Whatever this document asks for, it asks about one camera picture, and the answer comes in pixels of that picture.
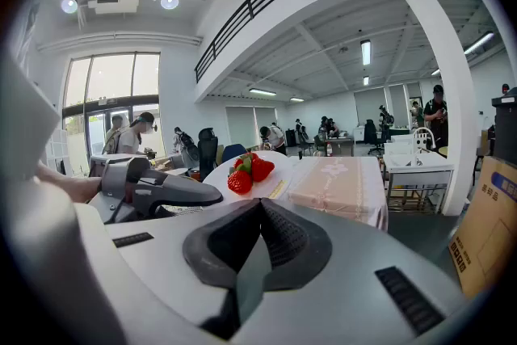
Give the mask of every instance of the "blue chair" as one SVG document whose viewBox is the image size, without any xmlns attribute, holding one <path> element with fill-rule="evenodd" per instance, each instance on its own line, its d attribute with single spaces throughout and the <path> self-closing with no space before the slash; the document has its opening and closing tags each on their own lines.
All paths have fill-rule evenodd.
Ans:
<svg viewBox="0 0 517 345">
<path fill-rule="evenodd" d="M 246 154 L 246 149 L 242 144 L 233 144 L 225 147 L 223 151 L 223 162 L 227 162 L 238 155 Z"/>
</svg>

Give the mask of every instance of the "pink tablecloth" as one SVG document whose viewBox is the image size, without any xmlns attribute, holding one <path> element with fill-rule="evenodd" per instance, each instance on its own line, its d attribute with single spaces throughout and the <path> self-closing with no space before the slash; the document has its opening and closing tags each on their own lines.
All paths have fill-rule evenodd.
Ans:
<svg viewBox="0 0 517 345">
<path fill-rule="evenodd" d="M 307 157 L 292 162 L 292 181 L 282 198 L 387 230 L 385 188 L 375 157 Z"/>
</svg>

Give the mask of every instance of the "cardboard box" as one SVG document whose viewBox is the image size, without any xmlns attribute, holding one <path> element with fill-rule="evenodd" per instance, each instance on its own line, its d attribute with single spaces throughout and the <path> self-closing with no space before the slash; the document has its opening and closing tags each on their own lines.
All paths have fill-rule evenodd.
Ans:
<svg viewBox="0 0 517 345">
<path fill-rule="evenodd" d="M 517 167 L 485 157 L 476 194 L 449 243 L 471 298 L 497 281 L 517 241 Z"/>
</svg>

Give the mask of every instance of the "white column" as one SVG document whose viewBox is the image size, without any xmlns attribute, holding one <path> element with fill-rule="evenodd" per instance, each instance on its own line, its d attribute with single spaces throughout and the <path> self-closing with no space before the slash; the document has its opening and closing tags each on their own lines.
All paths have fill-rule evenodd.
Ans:
<svg viewBox="0 0 517 345">
<path fill-rule="evenodd" d="M 454 164 L 443 214 L 464 206 L 476 159 L 474 86 L 458 35 L 437 0 L 406 0 L 431 43 L 448 97 L 448 161 Z"/>
<path fill-rule="evenodd" d="M 410 93 L 409 91 L 407 90 L 407 84 L 402 84 L 402 86 L 404 87 L 404 99 L 406 100 L 406 110 L 407 110 L 407 125 L 408 127 L 410 127 L 411 129 L 411 120 L 412 120 L 412 117 L 411 117 L 411 104 L 410 104 Z"/>
<path fill-rule="evenodd" d="M 391 91 L 389 86 L 385 86 L 386 110 L 393 115 L 393 103 L 391 102 Z"/>
</svg>

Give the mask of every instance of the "ceiling light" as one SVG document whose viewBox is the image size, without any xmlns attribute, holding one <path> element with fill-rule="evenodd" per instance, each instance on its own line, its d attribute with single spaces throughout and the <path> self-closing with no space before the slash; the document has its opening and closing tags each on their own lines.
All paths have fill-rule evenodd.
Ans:
<svg viewBox="0 0 517 345">
<path fill-rule="evenodd" d="M 258 90 L 256 88 L 251 88 L 250 92 L 253 92 L 254 94 L 262 94 L 262 95 L 270 95 L 270 96 L 276 95 L 276 92 L 270 92 L 269 90 Z"/>
<path fill-rule="evenodd" d="M 78 1 L 77 0 L 61 0 L 61 9 L 65 13 L 75 13 L 78 11 Z"/>
<path fill-rule="evenodd" d="M 361 52 L 363 53 L 363 65 L 370 65 L 372 61 L 372 42 L 363 40 L 361 42 Z"/>
<path fill-rule="evenodd" d="M 160 4 L 164 9 L 172 10 L 179 4 L 179 0 L 161 0 Z"/>
<path fill-rule="evenodd" d="M 474 49 L 476 48 L 479 48 L 481 45 L 483 45 L 484 43 L 486 43 L 488 40 L 492 39 L 494 37 L 494 33 L 493 32 L 487 32 L 485 35 L 483 35 L 481 38 L 479 38 L 478 40 L 476 40 L 471 46 L 469 46 L 468 48 L 466 48 L 464 50 L 464 54 L 465 55 L 468 55 L 469 53 L 471 53 Z"/>
</svg>

